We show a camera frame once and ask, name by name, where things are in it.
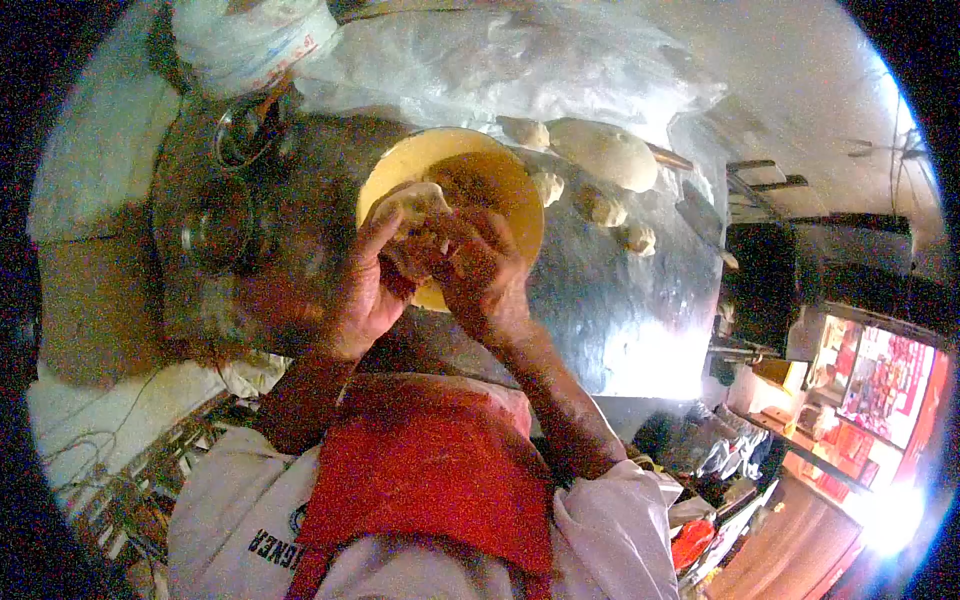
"kitchen counter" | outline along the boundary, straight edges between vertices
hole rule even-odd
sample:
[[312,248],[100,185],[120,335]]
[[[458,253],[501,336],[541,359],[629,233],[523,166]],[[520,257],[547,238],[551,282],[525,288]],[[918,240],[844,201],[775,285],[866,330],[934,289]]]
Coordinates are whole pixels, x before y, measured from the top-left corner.
[[[186,103],[157,162],[154,228],[164,273],[168,339],[228,340],[296,355],[298,346],[244,315],[233,301],[245,279],[200,272],[180,250],[185,201],[220,173],[210,145],[223,106]],[[245,174],[255,199],[278,216],[275,272],[322,289],[354,232],[358,190],[379,157],[415,128],[362,116],[297,114],[283,160]],[[553,336],[587,391],[605,396],[688,399],[697,395],[721,263],[673,204],[680,184],[661,168],[654,190],[629,192],[593,180],[556,156],[514,149],[531,173],[564,177],[545,209],[540,256],[529,278],[534,316]],[[613,229],[582,214],[575,198],[589,182],[615,195],[657,235],[655,255],[621,249]],[[410,307],[364,367],[464,374],[511,384],[509,375],[448,314]]]

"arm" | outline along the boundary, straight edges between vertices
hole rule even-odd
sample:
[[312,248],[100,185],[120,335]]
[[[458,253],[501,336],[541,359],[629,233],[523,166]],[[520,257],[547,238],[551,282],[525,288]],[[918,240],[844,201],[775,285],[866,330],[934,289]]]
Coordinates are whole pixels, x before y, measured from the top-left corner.
[[593,398],[567,370],[542,325],[530,323],[521,329],[527,333],[491,351],[530,398],[550,447],[550,466],[596,479],[626,460],[623,444]]
[[432,224],[456,245],[435,273],[458,323],[510,371],[537,414],[550,466],[595,479],[627,458],[593,398],[577,383],[546,330],[530,317],[527,265],[506,221],[482,210],[458,211]]
[[379,258],[401,217],[394,210],[360,227],[310,350],[263,398],[253,428],[278,451],[301,454],[321,440],[360,359],[410,303],[413,284]]

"white shirt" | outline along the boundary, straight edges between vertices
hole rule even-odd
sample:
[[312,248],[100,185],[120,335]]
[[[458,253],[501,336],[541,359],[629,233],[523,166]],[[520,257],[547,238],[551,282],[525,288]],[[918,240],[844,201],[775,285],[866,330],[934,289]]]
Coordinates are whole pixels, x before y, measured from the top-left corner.
[[[281,600],[300,560],[294,543],[316,481],[319,446],[274,450],[252,429],[228,432],[191,473],[169,530],[176,598]],[[630,461],[557,490],[555,598],[678,598],[666,505]],[[317,599],[516,598],[506,566],[435,540],[367,536],[332,562]]]

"dough ball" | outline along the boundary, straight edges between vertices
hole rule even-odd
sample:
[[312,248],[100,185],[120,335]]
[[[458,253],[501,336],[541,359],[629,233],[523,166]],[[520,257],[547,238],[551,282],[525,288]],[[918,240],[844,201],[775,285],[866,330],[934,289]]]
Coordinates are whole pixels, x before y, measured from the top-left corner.
[[439,185],[413,183],[377,201],[368,219],[376,219],[393,205],[403,212],[403,223],[394,238],[383,247],[381,254],[394,263],[401,276],[422,285],[432,277],[435,264],[444,260],[449,246],[449,240],[422,230],[423,223],[431,213],[449,213],[452,210],[446,204]]
[[382,198],[371,207],[371,216],[376,219],[390,210],[391,206],[403,213],[403,223],[396,232],[394,240],[401,242],[423,227],[426,216],[431,212],[450,213],[453,210],[444,199],[444,191],[436,183],[411,183],[399,191]]
[[530,179],[534,181],[544,208],[559,200],[564,193],[564,178],[556,173],[536,173]]
[[550,132],[540,121],[499,116],[496,117],[496,122],[503,128],[503,132],[520,146],[536,150],[550,146]]
[[620,201],[604,196],[592,185],[581,189],[581,202],[589,210],[593,223],[605,228],[618,228],[627,220],[627,209]]
[[631,225],[627,230],[627,248],[640,256],[652,256],[656,249],[657,235],[642,224]]
[[635,192],[657,181],[657,161],[639,137],[609,123],[560,119],[549,126],[551,148],[591,175]]

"electrical wire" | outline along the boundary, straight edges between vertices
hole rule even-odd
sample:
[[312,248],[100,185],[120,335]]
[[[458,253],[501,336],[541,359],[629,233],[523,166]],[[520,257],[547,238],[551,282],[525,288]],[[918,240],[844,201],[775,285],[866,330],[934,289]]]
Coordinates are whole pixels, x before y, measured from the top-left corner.
[[[70,451],[70,450],[72,450],[72,449],[74,449],[74,448],[80,447],[81,445],[93,445],[93,446],[96,448],[96,451],[95,451],[93,457],[92,457],[91,459],[88,459],[88,460],[84,463],[84,465],[83,465],[82,467],[80,467],[79,470],[77,470],[76,472],[74,472],[74,473],[67,479],[67,483],[66,483],[66,484],[63,484],[63,485],[61,485],[61,486],[57,486],[57,487],[55,487],[55,488],[52,489],[52,491],[53,491],[54,493],[60,492],[60,491],[62,491],[63,489],[66,489],[66,488],[75,487],[75,486],[73,485],[74,483],[76,483],[74,480],[75,480],[75,479],[77,478],[77,476],[80,475],[81,473],[84,473],[84,474],[86,475],[86,477],[85,477],[84,480],[82,480],[82,481],[89,480],[90,470],[91,470],[92,468],[96,467],[97,465],[105,462],[107,459],[109,459],[109,457],[113,454],[113,452],[116,450],[116,447],[117,447],[117,434],[119,434],[119,433],[120,433],[120,430],[123,429],[124,425],[127,424],[127,421],[130,419],[130,416],[133,414],[133,410],[136,408],[137,403],[140,401],[140,397],[143,396],[143,393],[144,393],[144,391],[147,389],[147,386],[149,386],[150,383],[156,378],[156,376],[159,375],[160,371],[161,371],[161,369],[155,370],[155,371],[153,372],[153,374],[150,375],[150,377],[148,377],[147,380],[143,383],[143,385],[140,387],[140,391],[137,392],[136,397],[133,399],[133,403],[130,405],[130,409],[127,410],[127,414],[124,415],[124,418],[120,421],[120,424],[117,425],[116,429],[114,429],[113,431],[103,430],[103,429],[102,429],[102,430],[97,430],[97,431],[86,431],[86,432],[83,432],[82,434],[74,437],[70,442],[67,442],[67,444],[65,444],[65,445],[64,445],[62,448],[60,448],[59,450],[55,450],[54,452],[51,452],[51,453],[48,454],[47,456],[42,457],[43,460],[49,460],[49,461],[52,462],[54,459],[56,459],[57,457],[61,456],[63,453],[68,452],[68,451]],[[103,445],[96,444],[96,443],[92,442],[91,440],[88,440],[88,439],[87,439],[87,438],[90,438],[90,437],[93,437],[93,436],[98,436],[98,435],[109,435],[109,436],[110,436],[110,439],[109,439],[107,442],[103,443]],[[109,453],[107,453],[105,456],[102,457],[100,453],[103,451],[103,449],[104,449],[105,447],[107,447],[108,444],[111,444]]]
[[39,434],[36,436],[36,438],[37,438],[38,440],[42,440],[43,438],[47,437],[48,435],[50,435],[51,432],[56,431],[57,429],[60,429],[60,427],[61,427],[64,423],[66,423],[67,421],[73,419],[74,417],[76,417],[77,415],[79,415],[80,413],[82,413],[83,411],[85,411],[86,409],[90,408],[91,406],[93,406],[94,404],[96,404],[99,400],[104,399],[105,397],[107,397],[107,396],[108,396],[111,392],[113,392],[114,390],[116,390],[116,386],[113,386],[113,387],[110,388],[109,390],[107,390],[107,391],[103,392],[102,394],[100,394],[99,396],[93,398],[92,400],[90,400],[90,401],[87,402],[86,404],[82,405],[82,406],[81,406],[80,408],[78,408],[77,410],[75,410],[75,411],[73,411],[73,412],[71,412],[71,413],[68,413],[67,416],[64,417],[63,419],[58,420],[58,421],[55,422],[52,426],[47,427],[46,429],[44,429],[43,432],[39,433]]

